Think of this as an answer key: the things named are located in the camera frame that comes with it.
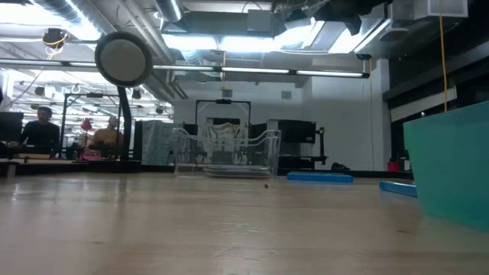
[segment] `yellow cord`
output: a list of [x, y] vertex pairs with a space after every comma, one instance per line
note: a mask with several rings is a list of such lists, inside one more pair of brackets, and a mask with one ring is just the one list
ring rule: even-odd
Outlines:
[[446, 63], [445, 63], [445, 35], [443, 34], [443, 0], [440, 0], [440, 38], [442, 40], [442, 67], [443, 67], [443, 85], [445, 88], [445, 112], [449, 110], [448, 99], [449, 99], [449, 84], [446, 76]]
[[68, 34], [65, 34], [63, 38], [59, 39], [59, 40], [58, 40], [58, 41], [56, 41], [56, 42], [47, 43], [47, 42], [44, 42], [44, 40], [43, 40], [43, 43], [44, 43], [44, 45], [46, 45], [46, 46], [50, 46], [50, 45], [56, 45], [56, 44], [59, 44], [59, 43], [61, 43], [61, 42], [65, 41], [67, 37], [68, 37]]

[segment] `wooden table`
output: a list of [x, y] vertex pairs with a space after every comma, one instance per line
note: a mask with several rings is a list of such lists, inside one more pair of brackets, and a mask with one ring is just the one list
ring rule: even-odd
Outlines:
[[489, 274], [489, 235], [353, 186], [172, 174], [0, 184], [0, 274]]

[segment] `clear acrylic organizer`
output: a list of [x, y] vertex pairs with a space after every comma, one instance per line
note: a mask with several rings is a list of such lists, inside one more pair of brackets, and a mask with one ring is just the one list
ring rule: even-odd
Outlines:
[[277, 175], [280, 131], [256, 138], [211, 138], [173, 129], [175, 174], [273, 177]]

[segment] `blue foam pad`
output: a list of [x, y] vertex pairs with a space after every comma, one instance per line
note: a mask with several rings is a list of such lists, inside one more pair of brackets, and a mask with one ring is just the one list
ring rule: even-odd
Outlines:
[[353, 183], [353, 176], [339, 173], [290, 172], [287, 174], [287, 179], [321, 183]]
[[415, 198], [418, 197], [416, 186], [413, 184], [382, 181], [379, 182], [379, 187], [383, 191], [398, 193], [406, 196], [412, 196]]

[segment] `computer monitor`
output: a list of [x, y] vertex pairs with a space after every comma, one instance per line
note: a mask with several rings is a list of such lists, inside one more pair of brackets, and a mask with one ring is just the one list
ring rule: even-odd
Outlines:
[[24, 113], [0, 112], [0, 141], [19, 142]]

